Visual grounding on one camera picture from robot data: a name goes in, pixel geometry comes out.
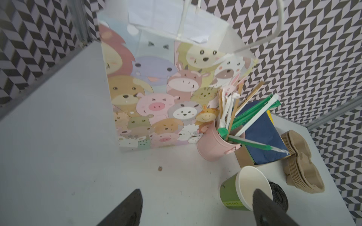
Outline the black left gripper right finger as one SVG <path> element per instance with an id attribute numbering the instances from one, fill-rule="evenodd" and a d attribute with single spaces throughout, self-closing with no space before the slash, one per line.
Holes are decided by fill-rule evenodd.
<path id="1" fill-rule="evenodd" d="M 253 213 L 257 226 L 298 226 L 298 224 L 262 190 L 253 193 Z"/>

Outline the cartoon animal paper bag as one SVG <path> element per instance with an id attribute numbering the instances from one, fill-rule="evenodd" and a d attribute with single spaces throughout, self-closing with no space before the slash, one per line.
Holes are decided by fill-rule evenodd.
<path id="1" fill-rule="evenodd" d="M 197 143 L 257 59 L 233 27 L 191 1 L 107 1 L 100 41 L 123 151 Z"/>

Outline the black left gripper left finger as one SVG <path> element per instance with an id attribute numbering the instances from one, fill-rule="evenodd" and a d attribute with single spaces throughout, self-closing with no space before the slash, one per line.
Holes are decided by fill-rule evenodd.
<path id="1" fill-rule="evenodd" d="M 140 189 L 135 189 L 115 207 L 97 226 L 138 226 L 143 209 Z"/>

